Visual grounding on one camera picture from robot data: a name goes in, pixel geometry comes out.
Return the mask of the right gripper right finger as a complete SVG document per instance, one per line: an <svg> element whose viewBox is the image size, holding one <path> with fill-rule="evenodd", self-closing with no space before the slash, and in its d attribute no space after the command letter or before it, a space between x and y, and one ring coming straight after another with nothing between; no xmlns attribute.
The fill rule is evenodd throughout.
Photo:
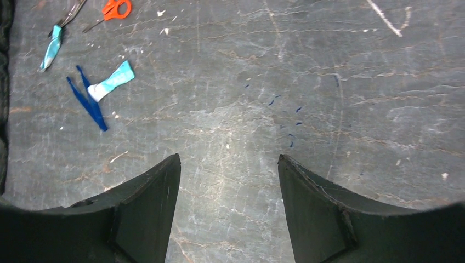
<svg viewBox="0 0 465 263"><path fill-rule="evenodd" d="M417 210L366 198L281 155L296 262L464 262L464 203Z"/></svg>

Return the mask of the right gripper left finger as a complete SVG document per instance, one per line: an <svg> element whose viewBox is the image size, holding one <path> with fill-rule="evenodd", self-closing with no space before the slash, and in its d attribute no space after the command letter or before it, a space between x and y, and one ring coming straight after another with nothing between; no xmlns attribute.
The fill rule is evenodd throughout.
<svg viewBox="0 0 465 263"><path fill-rule="evenodd" d="M181 161L173 154L70 207L1 205L1 262L164 262Z"/></svg>

